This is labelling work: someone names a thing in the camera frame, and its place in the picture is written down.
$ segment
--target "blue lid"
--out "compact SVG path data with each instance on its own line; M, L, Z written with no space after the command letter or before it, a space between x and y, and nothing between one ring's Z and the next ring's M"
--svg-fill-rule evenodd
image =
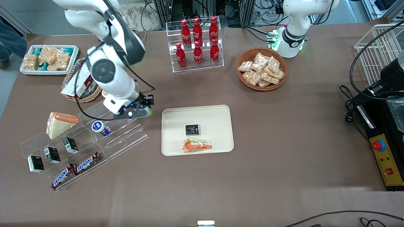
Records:
M104 128L104 123L102 121L95 121L93 123L92 129L94 131L99 131L102 130Z

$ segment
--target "floor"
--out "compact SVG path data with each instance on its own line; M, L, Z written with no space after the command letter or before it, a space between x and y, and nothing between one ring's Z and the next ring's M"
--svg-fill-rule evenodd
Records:
M45 21L55 21L56 23L37 23L33 22L31 18L36 17L33 15L34 11L29 11L20 7L21 5L36 4L37 0L22 0L23 4L14 4L14 0L3 0L2 7L5 8L11 15L18 18L20 21L25 23L26 27L32 33L43 34L43 35L67 35L67 34L88 34L87 31L75 28L71 26L65 19L63 9L57 6L52 0L45 0L49 2L47 4L47 13L41 14L46 15L43 18ZM132 0L120 0L120 3L131 2ZM340 0L338 7L330 14L329 19L325 24L336 24L336 23L357 23L368 21L368 16L366 14L365 8L361 1L352 2L350 0ZM4 111L7 104L8 97L10 95L11 89L13 87L14 81L19 72L19 66L21 64L21 59L17 56L12 55L11 66L7 70L0 70L0 117Z

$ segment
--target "small black box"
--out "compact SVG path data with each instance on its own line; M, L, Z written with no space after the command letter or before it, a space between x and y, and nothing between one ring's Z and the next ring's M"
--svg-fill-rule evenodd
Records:
M40 156L29 156L28 164L31 172L42 172L45 170L44 163L42 162L42 158Z
M200 135L199 124L185 125L185 135L199 136Z
M67 152L76 154L78 152L78 147L74 139L70 137L65 137L63 139L63 143L65 144L65 148Z
M44 151L45 151L45 156L46 156L47 162L55 163L55 164L60 162L59 153L57 152L56 148L47 147L44 149Z

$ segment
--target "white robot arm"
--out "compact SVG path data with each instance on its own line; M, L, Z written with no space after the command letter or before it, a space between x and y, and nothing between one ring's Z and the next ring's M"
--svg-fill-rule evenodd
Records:
M280 42L277 52L285 58L297 55L310 28L309 15L335 10L339 0L285 0L283 10L289 16L287 27L278 30Z
M94 81L108 93L105 107L116 119L150 116L153 96L145 97L124 70L142 60L145 47L120 16L117 0L53 1L66 9L73 26L94 33L103 42L87 50L86 64Z

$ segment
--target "wicker basket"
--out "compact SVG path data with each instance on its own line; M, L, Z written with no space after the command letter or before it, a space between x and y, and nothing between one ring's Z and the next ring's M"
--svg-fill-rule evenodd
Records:
M258 86L253 86L244 80L242 73L238 70L238 67L241 65L241 63L243 63L245 61L254 61L255 55L258 52L261 52L261 54L263 54L265 56L269 56L269 57L273 56L276 60L279 61L280 69L285 73L284 77L279 81L279 84L271 84L266 87L260 88ZM247 87L252 88L254 90L259 90L259 91L269 91L269 90L273 90L273 89L281 86L283 84L283 82L285 82L286 77L288 75L288 67L287 67L286 62L283 59L283 57L281 57L277 52L275 52L269 48L266 48L266 47L253 47L253 48L250 48L250 49L244 51L238 57L237 64L236 64L236 71L237 71L238 78L241 80L241 82L243 82Z
M81 67L81 65L84 63L84 58L82 59L78 59L77 62L74 64L74 66L72 67L72 69L69 71L69 73L66 75L65 79L63 80L63 84L62 84L62 90L63 88L65 88L67 82L69 82L69 79L79 70L79 68ZM95 85L95 90L94 92L89 95L89 96L84 96L82 95L79 99L78 102L79 103L88 103L91 102L92 100L94 100L95 98L97 98L97 96L101 93L102 89L101 87L99 87L98 85ZM69 97L67 95L62 94L64 97L76 101L75 98L73 97Z

